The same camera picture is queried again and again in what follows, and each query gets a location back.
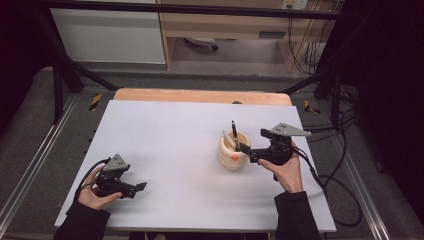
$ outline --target person's right hand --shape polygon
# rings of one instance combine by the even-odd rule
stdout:
[[[278,182],[286,191],[290,193],[303,192],[299,155],[296,153],[293,152],[289,161],[282,166],[272,164],[264,159],[260,159],[258,163],[273,172],[277,177]]]

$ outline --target hand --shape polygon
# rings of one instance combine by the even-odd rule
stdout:
[[[122,193],[114,193],[107,197],[98,197],[96,195],[99,189],[97,187],[93,189],[93,185],[96,182],[96,175],[102,169],[103,167],[96,168],[87,176],[84,187],[81,189],[80,195],[78,197],[78,202],[96,210],[102,209],[107,204],[115,201],[116,199],[122,196]]]
[[[296,148],[296,144],[293,141],[292,146]],[[293,153],[289,161],[282,166],[272,164],[264,159],[260,159],[258,163],[273,172],[286,191],[290,193],[303,192],[299,155],[296,153]]]

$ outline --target dark curtain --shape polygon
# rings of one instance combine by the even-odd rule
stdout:
[[[30,89],[33,76],[51,66],[49,46],[17,0],[0,1],[0,134],[7,128]],[[49,21],[53,21],[49,10]]]

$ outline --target person's left hand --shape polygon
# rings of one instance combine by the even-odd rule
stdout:
[[[87,207],[100,210],[105,207],[107,204],[114,202],[116,199],[122,196],[122,193],[114,193],[107,197],[98,197],[96,193],[99,191],[98,188],[93,189],[93,185],[96,182],[96,175],[103,169],[99,167],[94,169],[85,180],[84,187],[81,189],[80,195],[78,197],[78,202],[84,204]]]

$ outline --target black pen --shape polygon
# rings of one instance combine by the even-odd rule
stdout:
[[[236,152],[240,152],[240,145],[238,143],[238,138],[237,138],[236,124],[234,123],[234,121],[232,121],[232,128],[233,128],[233,136],[234,136],[234,143],[235,143],[234,150]]]

